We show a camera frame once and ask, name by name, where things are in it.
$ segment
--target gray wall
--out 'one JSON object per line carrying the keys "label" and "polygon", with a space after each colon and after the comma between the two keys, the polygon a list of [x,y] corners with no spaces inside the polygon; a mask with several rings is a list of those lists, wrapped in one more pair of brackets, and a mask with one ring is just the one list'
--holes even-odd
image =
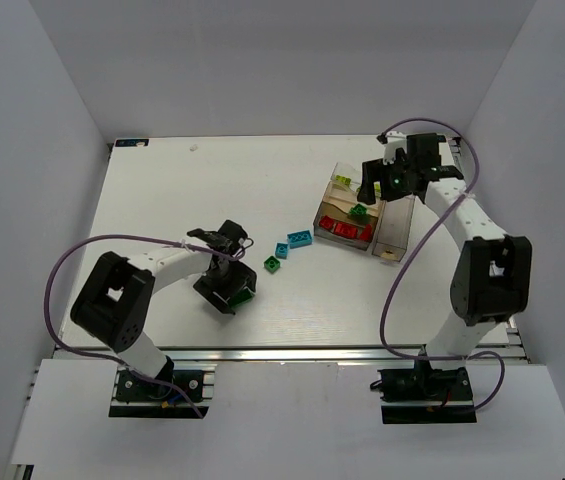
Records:
{"label": "gray wall", "polygon": [[518,325],[565,409],[564,1],[538,0],[469,135],[482,155],[481,201],[533,243],[529,308]]}
{"label": "gray wall", "polygon": [[535,0],[31,0],[105,138],[466,127]]}
{"label": "gray wall", "polygon": [[[26,0],[0,0],[0,478],[34,368],[51,352],[46,275],[86,233],[106,146]],[[60,319],[70,275],[58,289]]]}

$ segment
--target blue block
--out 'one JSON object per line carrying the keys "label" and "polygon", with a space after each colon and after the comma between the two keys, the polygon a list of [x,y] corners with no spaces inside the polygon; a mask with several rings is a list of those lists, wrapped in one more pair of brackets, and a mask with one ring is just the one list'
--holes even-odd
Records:
{"label": "blue block", "polygon": [[305,245],[311,245],[313,243],[313,237],[308,230],[289,233],[286,237],[289,240],[289,247],[291,248],[304,247]]}
{"label": "blue block", "polygon": [[278,243],[275,247],[275,256],[278,258],[286,258],[289,254],[289,246],[286,243]]}

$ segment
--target white panel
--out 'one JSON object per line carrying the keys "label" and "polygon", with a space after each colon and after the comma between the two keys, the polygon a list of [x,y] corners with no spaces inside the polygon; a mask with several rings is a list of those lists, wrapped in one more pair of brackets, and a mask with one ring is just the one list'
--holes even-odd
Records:
{"label": "white panel", "polygon": [[32,0],[105,137],[465,128],[535,0]]}
{"label": "white panel", "polygon": [[[106,157],[29,2],[0,0],[0,478],[33,371],[52,350],[44,282],[59,254],[88,232]],[[78,262],[58,276],[58,326]]]}
{"label": "white panel", "polygon": [[[148,147],[115,148],[91,233],[179,240],[188,230],[217,229],[229,218],[255,240],[245,259],[258,274],[255,299],[235,317],[222,315],[193,290],[195,276],[181,280],[151,300],[145,331],[158,346],[379,345],[380,312],[399,265],[322,239],[293,249],[273,275],[262,262],[287,233],[311,227],[336,162],[359,166],[383,150],[371,136],[151,139]],[[441,151],[451,162],[448,147]],[[417,203],[411,248],[437,219]],[[89,246],[76,287],[102,253],[153,248]],[[444,229],[431,238],[395,296],[389,342],[417,345],[433,338],[450,308],[458,255]],[[72,322],[65,325],[69,344],[100,345]],[[507,341],[504,326],[484,339]]]}
{"label": "white panel", "polygon": [[539,0],[470,128],[479,198],[533,244],[524,344],[547,363],[565,409],[565,2]]}
{"label": "white panel", "polygon": [[[108,418],[113,364],[49,360],[13,462],[56,480],[565,477],[565,418],[546,368],[507,370],[477,424],[387,426],[373,367],[223,364],[200,421]],[[469,367],[476,395],[497,372]]]}

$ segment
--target purple cable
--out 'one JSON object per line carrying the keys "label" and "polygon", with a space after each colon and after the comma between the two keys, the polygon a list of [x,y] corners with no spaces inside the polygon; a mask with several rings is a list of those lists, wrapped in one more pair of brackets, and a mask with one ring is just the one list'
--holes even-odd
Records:
{"label": "purple cable", "polygon": [[[124,234],[115,234],[115,233],[109,234],[109,235],[98,235],[96,237],[87,238],[86,240],[82,240],[81,242],[76,243],[71,248],[69,248],[66,252],[64,252],[62,254],[62,256],[58,259],[58,261],[55,262],[55,265],[53,265],[53,268],[51,269],[51,273],[49,274],[49,278],[46,281],[46,287],[44,289],[44,324],[46,325],[46,329],[49,332],[49,335],[51,336],[53,341],[60,348],[62,348],[63,350],[66,350],[67,352],[73,353],[75,355],[80,355],[82,357],[101,358],[101,359],[104,359],[104,360],[112,360],[115,363],[117,363],[118,365],[129,368],[131,370],[131,372],[133,373],[133,375],[135,375],[140,380],[175,390],[180,395],[182,395],[182,398],[189,405],[191,405],[191,408],[193,409],[193,411],[195,412],[195,414],[198,417],[204,418],[204,416],[202,415],[202,412],[200,412],[200,410],[195,405],[195,403],[193,403],[193,401],[184,392],[184,390],[182,390],[177,385],[170,383],[170,382],[164,382],[162,380],[157,380],[155,378],[151,378],[149,376],[146,376],[146,375],[144,375],[144,374],[142,374],[138,371],[135,371],[133,369],[133,367],[131,367],[130,365],[127,365],[123,360],[121,360],[117,357],[114,357],[113,355],[107,355],[105,353],[87,352],[85,350],[81,350],[79,348],[75,348],[75,347],[72,347],[70,345],[67,345],[66,343],[64,343],[62,341],[62,339],[58,336],[58,334],[53,329],[53,325],[51,324],[51,289],[53,288],[53,281],[55,280],[55,277],[57,276],[57,273],[60,270],[60,267],[66,261],[66,259],[69,258],[76,250],[84,247],[85,245],[88,245],[89,243],[97,242],[97,241],[100,241],[100,240],[135,240],[135,241],[138,241],[138,242],[156,243],[156,244],[159,244],[159,245],[167,245],[167,246],[170,246],[170,247],[185,248],[185,244],[183,244],[182,242],[174,242],[172,240],[161,240],[159,238],[139,237],[139,236],[136,236],[136,235],[124,235]],[[242,257],[244,257],[244,254],[245,254],[244,249],[242,249],[235,256],[231,256],[231,255],[227,255],[227,254],[224,254],[224,253],[216,252],[215,250],[212,250],[210,248],[198,247],[197,245],[186,244],[186,248],[189,249],[189,250],[193,250],[195,252],[203,252],[203,253],[210,253],[210,254],[213,254],[213,255],[217,255],[218,257],[225,258],[225,259],[231,260],[231,261],[239,260]]]}
{"label": "purple cable", "polygon": [[457,198],[457,200],[455,200],[455,202],[453,202],[451,204],[451,206],[442,215],[440,215],[440,218],[438,219],[438,221],[433,224],[433,226],[429,229],[429,231],[426,232],[424,237],[422,237],[422,240],[420,240],[418,242],[416,247],[413,249],[413,253],[411,253],[411,255],[406,259],[406,261],[404,262],[404,266],[398,272],[398,274],[395,278],[395,281],[393,282],[393,285],[391,285],[391,288],[389,289],[389,294],[386,297],[386,301],[384,302],[384,308],[382,309],[382,316],[380,318],[380,341],[382,342],[382,345],[384,346],[384,348],[387,349],[387,351],[389,353],[395,355],[396,357],[404,358],[404,359],[407,359],[407,360],[445,361],[445,360],[473,360],[473,359],[480,358],[480,357],[483,357],[483,356],[495,357],[500,364],[500,377],[498,379],[498,382],[497,382],[495,388],[493,389],[491,394],[483,402],[481,402],[480,404],[478,404],[475,407],[472,407],[472,408],[469,408],[469,409],[466,409],[466,410],[462,410],[463,413],[475,412],[476,410],[478,410],[478,409],[484,407],[485,405],[487,405],[488,403],[490,403],[491,400],[493,400],[493,398],[495,398],[495,396],[500,391],[500,388],[502,387],[502,383],[504,382],[504,372],[505,372],[504,360],[502,359],[502,357],[497,352],[494,352],[492,350],[485,350],[485,351],[476,353],[474,355],[469,355],[467,357],[463,357],[461,355],[431,356],[430,357],[430,356],[427,356],[427,355],[410,355],[408,353],[400,352],[399,350],[396,350],[396,348],[398,348],[397,345],[389,345],[388,342],[386,341],[386,336],[385,336],[385,332],[384,332],[384,329],[385,329],[385,326],[386,326],[386,317],[387,317],[387,314],[389,313],[389,307],[391,306],[391,302],[393,301],[393,297],[395,296],[395,292],[397,291],[398,286],[400,285],[400,282],[402,281],[407,270],[409,269],[409,267],[413,263],[413,260],[415,260],[415,257],[418,255],[418,253],[420,253],[420,250],[422,250],[422,247],[424,247],[426,242],[429,240],[429,238],[431,238],[433,236],[433,234],[436,232],[436,230],[438,228],[440,228],[440,225],[442,225],[444,223],[444,221],[447,218],[449,218],[449,215],[451,215],[451,213],[453,213],[453,211],[456,210],[460,206],[460,204],[464,201],[464,199],[467,198],[468,194],[475,187],[475,184],[478,181],[478,177],[480,176],[480,161],[478,160],[478,154],[475,151],[475,148],[473,148],[473,145],[471,145],[471,142],[469,142],[466,138],[464,138],[464,136],[458,130],[453,128],[451,125],[448,125],[444,122],[440,122],[439,120],[434,120],[432,118],[426,118],[426,117],[407,118],[406,120],[402,120],[398,123],[391,125],[389,128],[384,130],[380,134],[380,136],[383,136],[383,135],[386,136],[386,134],[388,132],[390,132],[391,130],[394,130],[395,128],[399,127],[400,125],[404,125],[405,123],[410,123],[410,122],[434,123],[434,124],[437,124],[437,125],[441,125],[445,128],[448,128],[449,130],[454,132],[458,137],[460,137],[464,141],[464,143],[466,143],[467,147],[469,147],[469,151],[471,152],[471,155],[473,156],[473,162],[474,162],[474,165],[475,165],[475,172],[473,173],[473,178],[471,179],[471,182],[467,185],[466,190],[462,194],[460,194],[460,196]]}

